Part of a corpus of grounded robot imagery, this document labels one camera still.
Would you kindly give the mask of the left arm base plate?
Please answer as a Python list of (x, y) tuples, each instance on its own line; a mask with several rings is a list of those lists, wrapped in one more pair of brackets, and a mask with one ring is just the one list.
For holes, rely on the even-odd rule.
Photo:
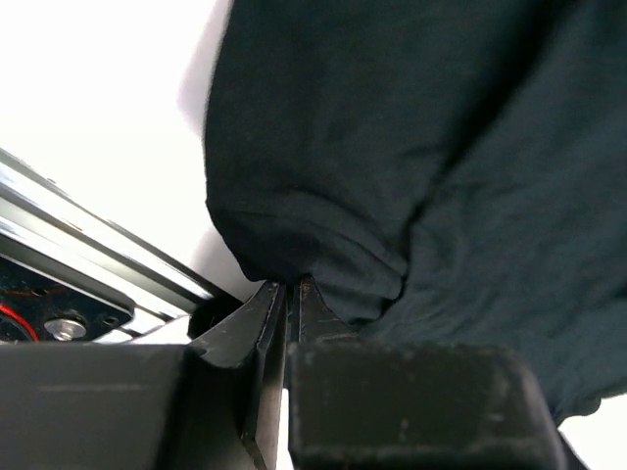
[(133, 318), (135, 301), (46, 257), (1, 257), (1, 342), (89, 342)]

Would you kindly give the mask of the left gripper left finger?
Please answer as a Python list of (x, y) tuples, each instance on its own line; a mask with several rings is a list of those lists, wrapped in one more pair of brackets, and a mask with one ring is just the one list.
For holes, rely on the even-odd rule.
[(272, 469), (286, 352), (266, 283), (188, 345), (1, 350), (5, 469)]

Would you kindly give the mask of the black t-shirt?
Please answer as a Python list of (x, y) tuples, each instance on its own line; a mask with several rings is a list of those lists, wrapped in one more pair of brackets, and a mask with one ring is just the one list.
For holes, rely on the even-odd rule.
[(236, 1), (204, 144), (249, 279), (512, 349), (556, 421), (625, 393), (624, 2)]

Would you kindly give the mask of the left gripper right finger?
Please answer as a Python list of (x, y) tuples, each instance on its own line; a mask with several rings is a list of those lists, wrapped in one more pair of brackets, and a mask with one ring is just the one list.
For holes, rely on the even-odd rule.
[(310, 278), (290, 310), (289, 451), (298, 469), (564, 469), (539, 384), (494, 347), (360, 341)]

